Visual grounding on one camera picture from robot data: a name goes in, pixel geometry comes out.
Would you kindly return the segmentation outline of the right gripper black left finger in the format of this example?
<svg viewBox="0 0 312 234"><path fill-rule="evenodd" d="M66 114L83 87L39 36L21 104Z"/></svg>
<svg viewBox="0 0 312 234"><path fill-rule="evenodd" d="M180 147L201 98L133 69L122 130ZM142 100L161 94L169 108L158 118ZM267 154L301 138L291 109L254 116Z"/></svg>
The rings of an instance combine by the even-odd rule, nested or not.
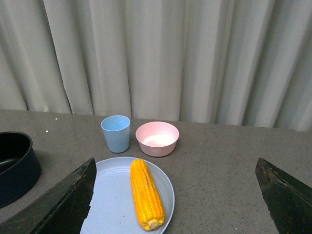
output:
<svg viewBox="0 0 312 234"><path fill-rule="evenodd" d="M2 234L78 234L89 210L97 168L94 158L0 225Z"/></svg>

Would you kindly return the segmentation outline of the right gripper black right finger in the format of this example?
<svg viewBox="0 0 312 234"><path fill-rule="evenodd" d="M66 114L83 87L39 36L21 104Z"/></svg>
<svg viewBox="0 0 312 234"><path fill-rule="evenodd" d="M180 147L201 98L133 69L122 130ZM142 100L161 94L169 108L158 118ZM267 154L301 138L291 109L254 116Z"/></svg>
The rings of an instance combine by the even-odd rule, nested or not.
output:
<svg viewBox="0 0 312 234"><path fill-rule="evenodd" d="M280 234L312 232L312 189L259 158L255 174L270 216Z"/></svg>

